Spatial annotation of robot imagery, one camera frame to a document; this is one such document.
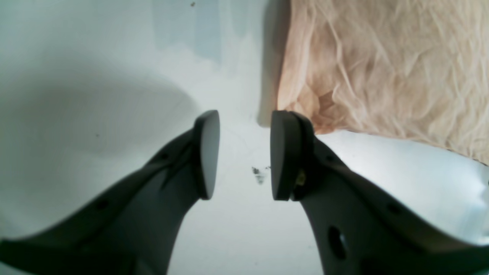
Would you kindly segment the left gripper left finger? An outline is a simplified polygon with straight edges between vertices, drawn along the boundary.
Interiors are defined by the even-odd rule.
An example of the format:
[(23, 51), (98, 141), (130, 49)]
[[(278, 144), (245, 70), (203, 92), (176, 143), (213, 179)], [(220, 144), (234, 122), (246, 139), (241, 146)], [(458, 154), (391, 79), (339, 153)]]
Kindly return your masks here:
[(219, 142), (219, 113), (206, 111), (70, 217), (3, 239), (1, 262), (31, 275), (165, 275), (185, 215), (214, 193)]

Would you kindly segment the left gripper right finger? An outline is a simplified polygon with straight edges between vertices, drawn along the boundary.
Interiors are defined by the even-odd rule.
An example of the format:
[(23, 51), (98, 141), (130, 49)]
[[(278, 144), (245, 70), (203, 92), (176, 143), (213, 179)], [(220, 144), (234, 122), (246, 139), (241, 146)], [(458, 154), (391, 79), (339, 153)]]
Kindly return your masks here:
[(488, 246), (443, 233), (353, 172), (307, 117), (273, 111), (271, 188), (307, 214), (325, 275), (487, 275)]

